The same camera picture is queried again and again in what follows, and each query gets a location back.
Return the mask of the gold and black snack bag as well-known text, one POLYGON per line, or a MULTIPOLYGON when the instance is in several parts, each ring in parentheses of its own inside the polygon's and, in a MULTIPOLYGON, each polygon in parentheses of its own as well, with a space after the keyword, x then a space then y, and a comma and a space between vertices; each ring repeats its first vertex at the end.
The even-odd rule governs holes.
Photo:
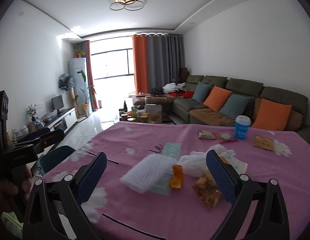
POLYGON ((209 209, 214 209, 222 196, 210 171, 204 172, 192 188, 209 209))

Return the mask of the white crumpled tissue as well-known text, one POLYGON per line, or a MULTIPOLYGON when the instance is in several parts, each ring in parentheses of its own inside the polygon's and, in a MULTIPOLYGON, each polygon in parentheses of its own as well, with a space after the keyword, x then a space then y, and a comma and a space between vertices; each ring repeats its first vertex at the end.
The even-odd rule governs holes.
POLYGON ((192 151, 190 154, 181 156, 177 161, 177 164, 182 167, 184 174, 199 178, 204 172, 208 170, 206 165, 206 155, 210 150, 214 150, 220 157, 224 153, 232 157, 236 155, 234 150, 226 149, 221 144, 215 144, 211 146, 206 152, 192 151))

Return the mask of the olive green sectional sofa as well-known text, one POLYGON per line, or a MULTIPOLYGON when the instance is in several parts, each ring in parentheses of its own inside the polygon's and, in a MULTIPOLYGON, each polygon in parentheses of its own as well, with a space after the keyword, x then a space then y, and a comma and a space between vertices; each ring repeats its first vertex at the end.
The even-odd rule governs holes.
POLYGON ((209 75, 190 75, 185 87, 192 97, 174 100, 172 110, 188 124, 234 126, 239 115, 255 121, 262 100, 268 100, 291 106, 284 129, 310 144, 310 125, 305 123, 308 98, 302 94, 256 81, 209 75))

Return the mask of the red clear snack packet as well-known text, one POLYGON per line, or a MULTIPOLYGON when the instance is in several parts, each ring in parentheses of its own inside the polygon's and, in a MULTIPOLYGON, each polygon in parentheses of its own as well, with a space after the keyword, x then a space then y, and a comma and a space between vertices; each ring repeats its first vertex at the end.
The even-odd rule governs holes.
POLYGON ((214 137, 216 141, 219 143, 226 143, 226 142, 235 142, 238 139, 231 133, 231 132, 218 132, 214 133, 214 137))

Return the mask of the white paper cup blue dots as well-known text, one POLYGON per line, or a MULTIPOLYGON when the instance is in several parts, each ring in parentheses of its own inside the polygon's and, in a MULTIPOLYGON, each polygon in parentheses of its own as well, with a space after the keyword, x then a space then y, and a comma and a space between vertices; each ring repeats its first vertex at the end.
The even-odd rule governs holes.
POLYGON ((248 164, 223 152, 219 155, 222 161, 226 164, 230 164, 238 174, 245 174, 248 168, 248 164))

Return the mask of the orange cushion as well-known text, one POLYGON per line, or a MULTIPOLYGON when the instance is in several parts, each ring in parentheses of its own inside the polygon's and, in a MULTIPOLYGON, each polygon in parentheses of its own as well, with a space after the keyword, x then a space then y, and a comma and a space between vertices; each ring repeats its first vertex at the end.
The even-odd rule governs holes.
POLYGON ((232 92, 218 86, 214 86, 208 97, 203 102, 206 107, 218 112, 226 103, 232 92))
POLYGON ((289 119, 292 105, 284 105, 267 99, 258 99, 257 116, 252 128, 283 131, 289 119))

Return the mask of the grey curtain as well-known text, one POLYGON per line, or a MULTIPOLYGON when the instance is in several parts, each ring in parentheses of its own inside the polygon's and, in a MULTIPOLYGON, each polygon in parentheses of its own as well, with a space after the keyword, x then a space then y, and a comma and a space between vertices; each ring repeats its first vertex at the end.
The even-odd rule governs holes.
POLYGON ((163 87, 179 80, 179 70, 185 66, 182 35, 147 35, 147 70, 149 88, 163 87))

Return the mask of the white foam net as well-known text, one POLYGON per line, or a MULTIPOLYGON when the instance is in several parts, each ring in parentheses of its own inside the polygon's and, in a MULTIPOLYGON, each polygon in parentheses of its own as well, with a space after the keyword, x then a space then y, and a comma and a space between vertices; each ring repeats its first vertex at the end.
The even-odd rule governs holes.
POLYGON ((173 157, 150 154, 123 175, 120 182, 137 193, 145 193, 168 171, 172 171, 176 163, 173 157))

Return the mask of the small black monitor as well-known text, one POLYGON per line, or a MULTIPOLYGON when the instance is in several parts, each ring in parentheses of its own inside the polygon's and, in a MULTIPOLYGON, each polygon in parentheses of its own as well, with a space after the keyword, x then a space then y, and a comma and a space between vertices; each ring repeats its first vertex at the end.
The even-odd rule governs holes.
POLYGON ((55 96, 51 98, 52 107, 56 111, 60 111, 64 107, 62 95, 55 96))

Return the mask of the blue cup with white lid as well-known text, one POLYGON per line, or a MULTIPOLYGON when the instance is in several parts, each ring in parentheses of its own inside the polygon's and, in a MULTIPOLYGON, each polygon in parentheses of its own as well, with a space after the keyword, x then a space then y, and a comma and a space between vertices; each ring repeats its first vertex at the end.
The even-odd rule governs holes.
POLYGON ((235 118, 235 138, 237 140, 245 140, 248 134, 251 120, 245 115, 238 115, 235 118))

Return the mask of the orange peel piece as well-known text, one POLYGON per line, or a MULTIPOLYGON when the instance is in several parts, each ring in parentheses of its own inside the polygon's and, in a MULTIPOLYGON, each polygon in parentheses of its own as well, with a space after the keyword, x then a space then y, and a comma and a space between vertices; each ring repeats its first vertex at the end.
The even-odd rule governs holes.
POLYGON ((169 182, 169 187, 171 189, 181 189, 184 182, 184 174, 181 165, 173 165, 173 176, 169 182))

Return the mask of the white TV cabinet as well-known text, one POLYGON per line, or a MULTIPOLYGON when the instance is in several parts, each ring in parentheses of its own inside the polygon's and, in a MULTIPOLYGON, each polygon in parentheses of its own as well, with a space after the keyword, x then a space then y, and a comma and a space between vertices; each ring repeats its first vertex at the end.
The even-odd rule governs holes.
POLYGON ((41 121, 44 126, 38 128, 35 122, 30 122, 26 126, 21 126, 19 129, 12 130, 12 138, 19 139, 23 136, 26 136, 32 132, 40 131, 44 128, 50 129, 50 131, 55 131, 56 129, 61 129, 65 134, 70 132, 73 127, 77 124, 77 115, 75 108, 66 108, 62 109, 60 113, 57 114, 51 121, 41 121))

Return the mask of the coffee table with jars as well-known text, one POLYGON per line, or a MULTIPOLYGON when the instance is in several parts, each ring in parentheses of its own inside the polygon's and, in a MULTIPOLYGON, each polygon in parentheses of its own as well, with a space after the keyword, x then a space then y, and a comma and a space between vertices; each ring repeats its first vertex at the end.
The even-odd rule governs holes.
POLYGON ((129 109, 124 102, 124 107, 119 108, 121 121, 148 122, 150 124, 175 125, 169 117, 176 96, 171 94, 152 95, 137 94, 132 96, 133 106, 129 109))

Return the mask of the teal plastic trash bin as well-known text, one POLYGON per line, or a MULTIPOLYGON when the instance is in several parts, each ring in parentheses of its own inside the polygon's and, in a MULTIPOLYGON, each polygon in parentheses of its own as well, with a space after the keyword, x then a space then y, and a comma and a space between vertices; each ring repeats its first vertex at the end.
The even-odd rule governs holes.
POLYGON ((55 148, 53 151, 50 151, 45 155, 42 155, 36 163, 39 174, 44 176, 74 152, 74 148, 64 145, 59 148, 55 148))

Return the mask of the small brown snack packet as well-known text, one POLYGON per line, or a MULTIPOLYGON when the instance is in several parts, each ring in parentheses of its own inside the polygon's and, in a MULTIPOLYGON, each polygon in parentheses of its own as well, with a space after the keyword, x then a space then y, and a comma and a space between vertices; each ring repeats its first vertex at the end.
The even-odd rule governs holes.
POLYGON ((201 130, 198 132, 199 139, 215 140, 215 135, 208 130, 201 130))

